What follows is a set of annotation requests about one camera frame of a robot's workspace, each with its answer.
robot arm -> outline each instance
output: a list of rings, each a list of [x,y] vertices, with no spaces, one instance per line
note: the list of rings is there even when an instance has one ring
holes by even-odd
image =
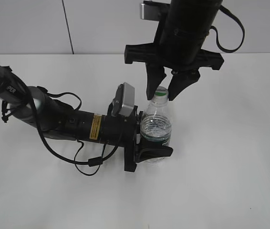
[[[99,166],[121,146],[125,149],[125,171],[134,172],[136,164],[155,157],[171,156],[173,149],[157,143],[136,142],[140,133],[141,113],[135,106],[135,89],[127,84],[119,85],[110,103],[107,115],[73,109],[60,100],[60,95],[48,93],[45,88],[26,86],[11,72],[10,67],[0,66],[0,99],[3,101],[3,120],[13,115],[37,128],[42,142],[56,157],[75,165]],[[89,141],[115,146],[105,157],[80,162],[65,158],[51,149],[45,138],[71,141]]]
[[[172,69],[168,87],[169,100],[174,100],[186,87],[200,78],[200,67],[219,70],[224,62],[221,54],[202,50],[210,29],[217,33],[217,45],[224,52],[237,51],[244,41],[244,27],[240,20],[222,5],[222,0],[172,0],[171,4],[144,1],[140,15],[144,20],[159,21],[153,43],[127,45],[125,63],[145,62],[147,72],[146,95],[151,100],[155,90],[166,77],[164,67]],[[218,31],[212,22],[221,10],[241,27],[241,45],[224,49],[218,41]]]
[[[141,17],[159,21],[155,40],[149,44],[127,45],[125,63],[146,63],[148,99],[153,97],[156,88],[166,77],[164,67],[171,68],[173,74],[169,85],[170,100],[198,81],[200,67],[211,67],[214,70],[221,68],[224,60],[219,53],[200,49],[209,29],[215,29],[211,24],[217,11],[220,9],[232,17],[244,32],[241,22],[223,8],[221,3],[222,0],[172,0],[169,5],[144,1]],[[45,88],[27,86],[12,73],[10,67],[0,66],[3,121],[7,122],[12,115],[37,128],[43,144],[54,156],[75,165],[100,166],[119,146],[125,149],[125,171],[130,172],[134,172],[136,164],[144,160],[171,156],[173,149],[170,147],[144,138],[138,141],[142,112],[137,114],[134,93],[132,86],[121,84],[108,107],[107,115],[94,114],[80,111],[81,105],[73,109],[60,100],[52,99],[73,93],[53,95]],[[56,153],[45,138],[84,140],[115,147],[105,157],[102,153],[100,157],[81,162]]]

water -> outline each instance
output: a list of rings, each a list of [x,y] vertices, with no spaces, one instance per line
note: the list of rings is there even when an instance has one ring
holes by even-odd
[[[162,142],[163,146],[169,146],[171,137],[170,120],[161,115],[147,115],[141,122],[140,133],[148,141]],[[153,158],[147,160],[147,162],[157,162],[164,158]]]

black cylindrical housing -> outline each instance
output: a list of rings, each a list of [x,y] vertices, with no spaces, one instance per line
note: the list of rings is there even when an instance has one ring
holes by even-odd
[[[99,131],[96,135],[96,139],[92,138],[91,131],[94,128],[94,116],[99,116]],[[98,115],[85,111],[75,111],[69,115],[66,123],[60,131],[65,135],[74,136],[77,139],[105,143],[108,141],[109,145],[116,145],[117,140],[121,131],[123,130],[123,137],[121,144],[123,145],[125,141],[133,139],[135,131],[135,123],[127,120],[121,116],[113,117],[109,115]]]
[[[172,0],[160,39],[164,59],[185,65],[194,61],[222,0]]]
[[[0,66],[0,99],[10,104],[20,104],[25,94],[15,75],[8,68]]]

warning label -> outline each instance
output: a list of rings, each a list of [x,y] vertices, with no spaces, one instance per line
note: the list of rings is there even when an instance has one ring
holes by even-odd
[[[102,115],[99,115],[99,114],[93,115],[93,123],[92,123],[92,127],[91,127],[91,133],[89,134],[89,138],[91,140],[98,140],[101,119],[102,119]]]

plastic water bottle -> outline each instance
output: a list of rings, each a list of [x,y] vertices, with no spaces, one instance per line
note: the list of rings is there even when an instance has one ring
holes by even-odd
[[[169,112],[168,90],[159,86],[143,113],[140,124],[140,133],[148,141],[160,142],[163,146],[169,146],[171,137],[172,119]],[[153,158],[147,162],[157,162],[165,157]]]

